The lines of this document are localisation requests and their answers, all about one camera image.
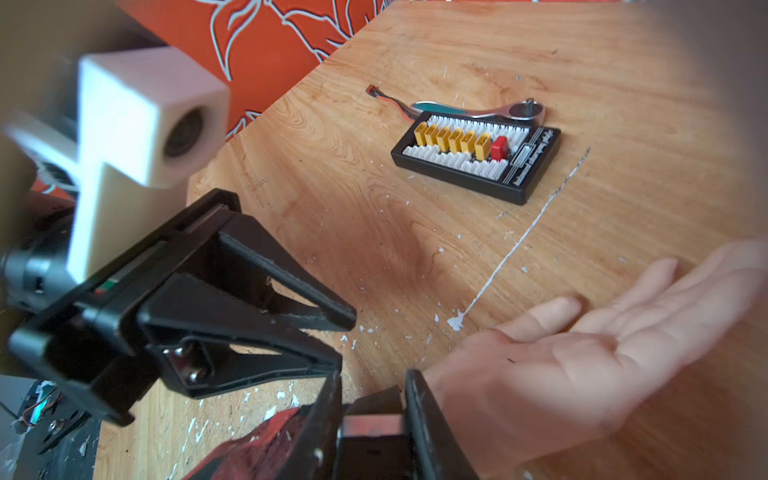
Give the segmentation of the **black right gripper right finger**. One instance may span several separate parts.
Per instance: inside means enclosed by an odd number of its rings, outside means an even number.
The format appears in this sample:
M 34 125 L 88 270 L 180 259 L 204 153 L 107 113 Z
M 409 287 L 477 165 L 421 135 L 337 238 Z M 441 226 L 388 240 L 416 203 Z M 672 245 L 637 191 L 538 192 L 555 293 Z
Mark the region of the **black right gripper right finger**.
M 407 428 L 417 479 L 478 479 L 421 371 L 405 380 Z

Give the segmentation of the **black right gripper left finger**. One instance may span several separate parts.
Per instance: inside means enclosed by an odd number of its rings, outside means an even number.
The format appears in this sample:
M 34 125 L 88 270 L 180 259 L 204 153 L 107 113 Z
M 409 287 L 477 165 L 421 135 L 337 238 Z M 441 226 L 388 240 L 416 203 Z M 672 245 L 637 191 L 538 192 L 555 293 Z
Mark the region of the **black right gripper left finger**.
M 330 479 L 342 421 L 342 381 L 329 375 L 276 479 Z

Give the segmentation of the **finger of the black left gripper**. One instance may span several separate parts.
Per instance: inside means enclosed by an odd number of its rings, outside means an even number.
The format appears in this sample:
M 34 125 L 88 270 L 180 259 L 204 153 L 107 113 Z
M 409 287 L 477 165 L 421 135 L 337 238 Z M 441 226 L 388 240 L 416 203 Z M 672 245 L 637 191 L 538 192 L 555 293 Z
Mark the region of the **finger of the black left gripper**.
M 253 217 L 235 214 L 218 232 L 220 286 L 299 329 L 346 332 L 354 307 L 313 277 Z

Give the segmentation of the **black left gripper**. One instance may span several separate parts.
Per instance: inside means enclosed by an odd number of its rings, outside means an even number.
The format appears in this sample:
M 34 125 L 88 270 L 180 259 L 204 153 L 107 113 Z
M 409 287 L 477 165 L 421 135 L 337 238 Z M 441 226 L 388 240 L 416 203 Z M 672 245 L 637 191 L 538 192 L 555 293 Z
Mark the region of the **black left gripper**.
M 12 354 L 121 426 L 157 381 L 203 399 L 340 371 L 341 355 L 311 334 L 336 328 L 322 309 L 281 294 L 259 308 L 200 280 L 239 211 L 235 193 L 212 190 L 76 281 L 66 270 L 74 211 L 57 203 L 7 256 L 8 302 L 27 315 Z

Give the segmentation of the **mannequin hand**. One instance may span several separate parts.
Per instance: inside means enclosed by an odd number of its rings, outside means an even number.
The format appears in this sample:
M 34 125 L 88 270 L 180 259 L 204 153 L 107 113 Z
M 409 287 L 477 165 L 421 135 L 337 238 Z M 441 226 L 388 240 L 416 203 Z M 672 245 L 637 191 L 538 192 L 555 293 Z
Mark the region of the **mannequin hand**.
M 612 303 L 573 296 L 467 337 L 425 372 L 452 433 L 483 479 L 619 430 L 700 360 L 767 282 L 767 244 L 726 244 L 684 276 L 652 263 Z

